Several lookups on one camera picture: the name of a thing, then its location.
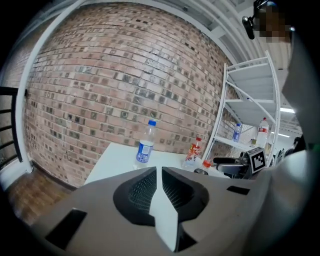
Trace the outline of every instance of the blue bottle cap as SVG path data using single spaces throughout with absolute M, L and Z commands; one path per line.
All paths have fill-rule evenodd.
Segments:
M 149 120 L 148 125 L 150 126 L 156 126 L 157 122 L 153 120 Z

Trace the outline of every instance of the white column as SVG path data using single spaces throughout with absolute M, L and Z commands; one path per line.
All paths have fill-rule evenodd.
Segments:
M 76 8 L 82 5 L 85 1 L 86 0 L 76 1 L 75 3 L 70 5 L 68 8 L 66 8 L 63 12 L 61 12 L 60 15 L 54 19 L 54 21 L 46 28 L 46 30 L 43 32 L 39 40 L 36 42 L 26 62 L 26 65 L 24 66 L 24 69 L 23 69 L 23 73 L 21 76 L 20 84 L 19 84 L 18 94 L 16 97 L 15 124 L 16 124 L 16 136 L 17 136 L 19 149 L 22 156 L 22 163 L 25 166 L 25 169 L 28 173 L 32 172 L 32 168 L 29 162 L 26 145 L 24 141 L 23 108 L 24 108 L 24 102 L 25 102 L 25 90 L 28 83 L 29 73 L 32 69 L 32 66 L 35 62 L 35 59 L 40 49 L 45 44 L 45 42 L 47 41 L 49 36 L 52 34 L 52 32 L 70 13 L 72 13 Z

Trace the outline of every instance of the red bottle cap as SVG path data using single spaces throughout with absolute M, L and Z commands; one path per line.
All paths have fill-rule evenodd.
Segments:
M 210 163 L 210 161 L 208 161 L 208 160 L 204 160 L 203 163 L 202 163 L 202 165 L 203 165 L 204 167 L 206 167 L 206 168 L 209 168 L 209 167 L 211 166 L 211 163 Z

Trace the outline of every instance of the wooden floor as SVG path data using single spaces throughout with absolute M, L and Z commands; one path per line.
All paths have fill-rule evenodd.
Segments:
M 7 189 L 14 213 L 29 225 L 71 192 L 36 168 L 32 173 L 21 176 Z

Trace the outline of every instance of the baseboard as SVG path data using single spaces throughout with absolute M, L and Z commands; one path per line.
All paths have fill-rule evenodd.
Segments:
M 0 183 L 3 191 L 10 187 L 18 178 L 27 172 L 23 162 L 18 159 L 5 166 L 0 172 Z
M 70 190 L 70 191 L 75 191 L 77 189 L 76 186 L 72 186 L 72 185 L 62 181 L 61 179 L 54 177 L 49 172 L 47 172 L 44 168 L 42 168 L 37 162 L 35 162 L 33 160 L 32 160 L 32 165 L 35 168 L 37 168 L 41 173 L 43 173 L 45 176 L 47 176 L 49 179 L 51 179 L 55 183 L 59 184 L 60 186 L 64 187 L 65 189 Z

